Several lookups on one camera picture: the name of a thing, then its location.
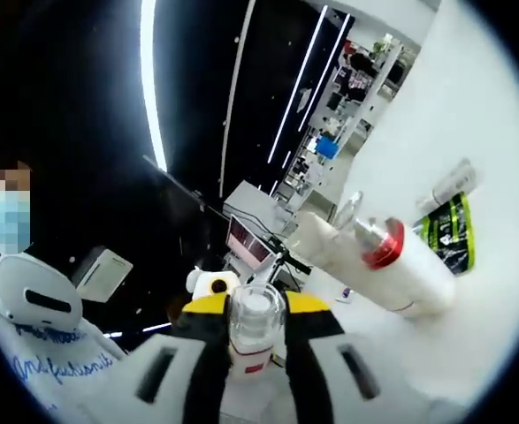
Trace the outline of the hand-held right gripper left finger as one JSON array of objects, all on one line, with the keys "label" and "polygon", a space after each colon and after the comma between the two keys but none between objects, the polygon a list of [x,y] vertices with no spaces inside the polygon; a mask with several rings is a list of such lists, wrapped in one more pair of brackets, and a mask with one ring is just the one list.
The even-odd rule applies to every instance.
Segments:
[{"label": "hand-held right gripper left finger", "polygon": [[228,353],[228,294],[193,300],[170,335],[154,335],[123,363],[123,423],[218,423]]}]

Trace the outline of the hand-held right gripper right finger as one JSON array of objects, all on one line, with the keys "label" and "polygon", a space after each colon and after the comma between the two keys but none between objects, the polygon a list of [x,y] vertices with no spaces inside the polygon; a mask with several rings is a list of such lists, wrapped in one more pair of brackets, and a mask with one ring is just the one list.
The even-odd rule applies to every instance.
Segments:
[{"label": "hand-held right gripper right finger", "polygon": [[300,423],[421,423],[423,396],[314,295],[288,291],[286,374]]}]

